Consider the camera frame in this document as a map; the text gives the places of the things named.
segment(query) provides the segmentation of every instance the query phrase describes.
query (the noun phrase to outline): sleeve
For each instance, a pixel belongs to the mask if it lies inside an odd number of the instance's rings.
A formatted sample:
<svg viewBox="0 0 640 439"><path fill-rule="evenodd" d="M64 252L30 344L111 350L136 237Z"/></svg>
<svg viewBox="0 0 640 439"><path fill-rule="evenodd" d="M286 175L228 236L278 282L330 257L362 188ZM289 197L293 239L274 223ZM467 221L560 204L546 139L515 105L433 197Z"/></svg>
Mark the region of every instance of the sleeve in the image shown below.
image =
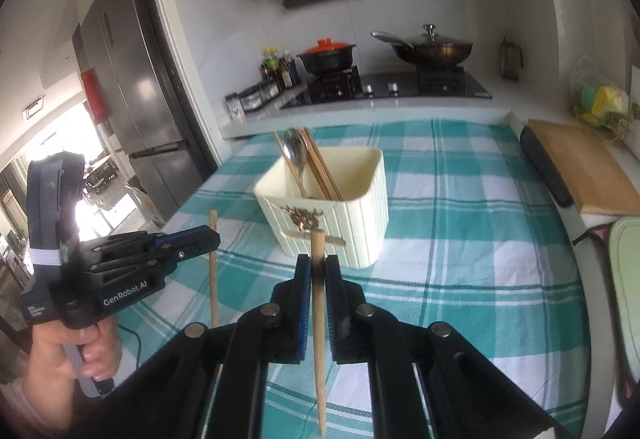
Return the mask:
<svg viewBox="0 0 640 439"><path fill-rule="evenodd" d="M0 414L17 439L54 439L22 392L22 380L0 385Z"/></svg>

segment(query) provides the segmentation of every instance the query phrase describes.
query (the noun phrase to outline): stove knob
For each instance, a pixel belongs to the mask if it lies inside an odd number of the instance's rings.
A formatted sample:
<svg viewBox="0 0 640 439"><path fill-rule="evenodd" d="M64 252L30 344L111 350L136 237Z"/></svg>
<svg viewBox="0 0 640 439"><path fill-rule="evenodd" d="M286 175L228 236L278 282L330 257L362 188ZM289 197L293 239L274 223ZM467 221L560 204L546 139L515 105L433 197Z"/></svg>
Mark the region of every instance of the stove knob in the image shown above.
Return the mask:
<svg viewBox="0 0 640 439"><path fill-rule="evenodd" d="M394 96L396 98L400 96L400 91L396 82L389 82L386 86L389 89L389 96Z"/></svg>

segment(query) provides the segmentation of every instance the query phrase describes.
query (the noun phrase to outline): white tape band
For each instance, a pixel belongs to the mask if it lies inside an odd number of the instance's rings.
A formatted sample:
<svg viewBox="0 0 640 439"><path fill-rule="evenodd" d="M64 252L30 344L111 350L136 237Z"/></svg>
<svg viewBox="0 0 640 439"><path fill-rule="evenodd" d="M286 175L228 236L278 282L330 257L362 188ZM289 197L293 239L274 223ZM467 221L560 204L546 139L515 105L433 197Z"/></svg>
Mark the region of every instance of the white tape band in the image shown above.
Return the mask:
<svg viewBox="0 0 640 439"><path fill-rule="evenodd" d="M30 249L31 262L37 265L62 265L59 249Z"/></svg>

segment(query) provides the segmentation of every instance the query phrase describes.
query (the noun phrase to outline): black cable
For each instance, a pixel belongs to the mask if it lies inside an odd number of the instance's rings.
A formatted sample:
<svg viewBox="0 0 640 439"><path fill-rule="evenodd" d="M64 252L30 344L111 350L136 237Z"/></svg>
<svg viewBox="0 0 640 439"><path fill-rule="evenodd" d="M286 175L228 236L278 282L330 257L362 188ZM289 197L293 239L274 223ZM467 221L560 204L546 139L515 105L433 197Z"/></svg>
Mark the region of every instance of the black cable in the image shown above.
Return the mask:
<svg viewBox="0 0 640 439"><path fill-rule="evenodd" d="M138 340L138 354L136 355L136 370L138 370L140 368L140 356L142 356L142 339L140 338L140 335L134 330L120 324L118 324L118 327L123 331L126 331L127 333L133 334L133 336L135 336Z"/></svg>

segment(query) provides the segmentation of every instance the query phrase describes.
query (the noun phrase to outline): wooden cutting board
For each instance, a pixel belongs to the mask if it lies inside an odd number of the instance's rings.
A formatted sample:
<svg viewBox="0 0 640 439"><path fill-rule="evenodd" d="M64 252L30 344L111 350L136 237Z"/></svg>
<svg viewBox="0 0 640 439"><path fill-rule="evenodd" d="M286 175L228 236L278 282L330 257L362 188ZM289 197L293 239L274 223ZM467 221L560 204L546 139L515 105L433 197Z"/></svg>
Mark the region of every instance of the wooden cutting board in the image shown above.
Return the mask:
<svg viewBox="0 0 640 439"><path fill-rule="evenodd" d="M529 120L580 213L640 215L640 194L588 127Z"/></svg>

